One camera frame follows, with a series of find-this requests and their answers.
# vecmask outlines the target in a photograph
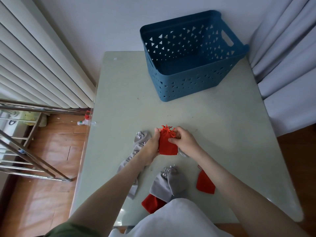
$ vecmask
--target basket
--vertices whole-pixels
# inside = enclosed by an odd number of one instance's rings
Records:
[[[140,35],[162,101],[217,86],[249,51],[215,10],[145,25]]]

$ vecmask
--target forearm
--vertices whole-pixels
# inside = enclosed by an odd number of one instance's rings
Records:
[[[140,155],[136,154],[118,174],[86,199],[68,221],[108,236],[133,182],[145,166]]]
[[[206,152],[196,158],[250,236],[307,236],[284,212]]]

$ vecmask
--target red velvet fabric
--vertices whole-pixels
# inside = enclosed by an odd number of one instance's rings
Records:
[[[162,125],[162,129],[160,129],[160,138],[159,138],[159,153],[161,155],[177,155],[178,154],[178,147],[170,143],[168,141],[169,138],[175,138],[176,133],[173,130],[170,130],[172,126],[164,126]]]
[[[166,202],[163,200],[157,198],[156,196],[153,196],[152,194],[149,194],[143,201],[142,206],[150,213],[155,213],[156,210],[159,210],[161,207],[163,207]]]
[[[215,193],[215,185],[203,170],[199,173],[197,178],[197,189],[208,194]]]

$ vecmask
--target white shirt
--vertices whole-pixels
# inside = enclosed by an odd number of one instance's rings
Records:
[[[211,236],[232,237],[217,228],[206,215],[188,199],[174,199],[155,213],[141,220],[128,234],[113,229],[109,237],[121,236]]]

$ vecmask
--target basket bottom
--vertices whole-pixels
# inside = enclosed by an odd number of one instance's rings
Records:
[[[157,65],[158,71],[163,75],[173,75],[196,67],[209,64],[201,55],[189,55],[172,61],[161,62]]]

